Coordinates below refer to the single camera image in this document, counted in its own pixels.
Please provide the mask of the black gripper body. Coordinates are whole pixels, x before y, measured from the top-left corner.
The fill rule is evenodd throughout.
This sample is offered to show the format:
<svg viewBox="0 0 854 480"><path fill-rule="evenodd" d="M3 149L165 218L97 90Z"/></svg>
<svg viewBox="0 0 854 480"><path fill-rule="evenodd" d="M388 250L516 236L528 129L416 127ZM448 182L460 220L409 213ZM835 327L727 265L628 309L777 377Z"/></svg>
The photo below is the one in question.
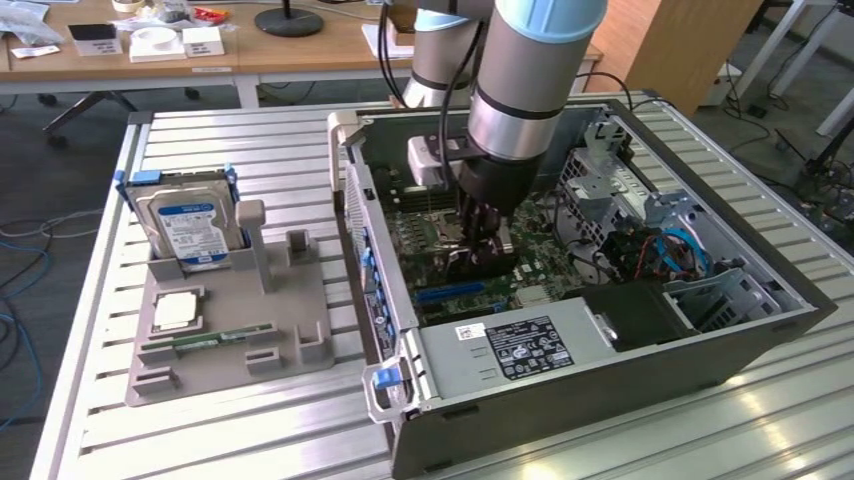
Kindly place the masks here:
<svg viewBox="0 0 854 480"><path fill-rule="evenodd" d="M501 217L511 217L528 196L540 163L540 156L524 160L491 156L464 160L457 176L460 208L485 207Z"/></svg>

